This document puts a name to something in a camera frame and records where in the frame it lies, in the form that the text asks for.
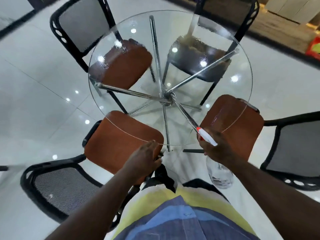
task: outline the person's right arm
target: person's right arm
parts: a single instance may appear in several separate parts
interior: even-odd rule
[[[239,158],[221,133],[205,130],[218,143],[199,137],[205,155],[237,176],[284,240],[320,239],[320,203]]]

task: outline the chair seat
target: chair seat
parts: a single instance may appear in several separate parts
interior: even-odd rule
[[[163,135],[127,114],[111,111],[91,136],[84,148],[84,154],[91,162],[115,174],[135,150],[151,140],[159,143],[154,152],[156,158],[162,149]]]
[[[223,50],[204,44],[193,36],[180,36],[170,48],[168,62],[179,70],[193,75],[204,68],[200,64],[201,61],[205,61],[209,65],[223,57],[225,53]],[[230,59],[222,62],[216,67],[199,74],[197,78],[210,83],[218,82],[224,75],[230,62]]]
[[[117,46],[89,67],[89,75],[97,82],[123,89],[132,87],[151,66],[152,55],[133,39],[119,41]]]
[[[223,135],[233,151],[248,161],[254,143],[264,125],[262,116],[240,99],[231,95],[222,95],[207,112],[200,127],[210,127],[214,120],[214,123],[220,125],[224,123],[222,130],[231,125],[223,132]]]

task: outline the orange chair seat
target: orange chair seat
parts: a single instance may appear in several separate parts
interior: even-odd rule
[[[218,97],[212,108],[207,112],[200,127],[210,127],[214,118],[219,113],[223,116],[221,120],[223,120],[226,126],[225,128],[231,125],[222,134],[225,136],[233,151],[242,159],[248,161],[254,143],[264,125],[262,116],[241,100],[231,95],[222,95]]]
[[[89,67],[89,74],[96,82],[129,89],[151,66],[152,55],[134,40],[122,40],[121,47],[114,46],[104,56],[104,62],[97,61]]]
[[[130,155],[146,143],[143,140],[155,140],[159,143],[154,152],[154,158],[156,158],[162,149],[163,135],[127,114],[111,111],[89,139],[84,148],[84,154],[91,162],[115,174],[123,167]],[[145,176],[136,184],[141,184]]]

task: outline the person's left arm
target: person's left arm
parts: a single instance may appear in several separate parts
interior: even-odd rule
[[[123,168],[46,240],[103,240],[133,184],[161,165],[161,160],[154,161],[157,146],[157,142],[150,141],[136,150]]]

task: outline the person's left hand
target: person's left hand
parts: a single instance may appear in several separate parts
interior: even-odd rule
[[[158,143],[154,140],[140,146],[139,149],[131,154],[122,169],[137,180],[141,177],[147,176],[152,171],[160,167],[162,163],[161,159],[154,161],[153,154],[157,146]]]

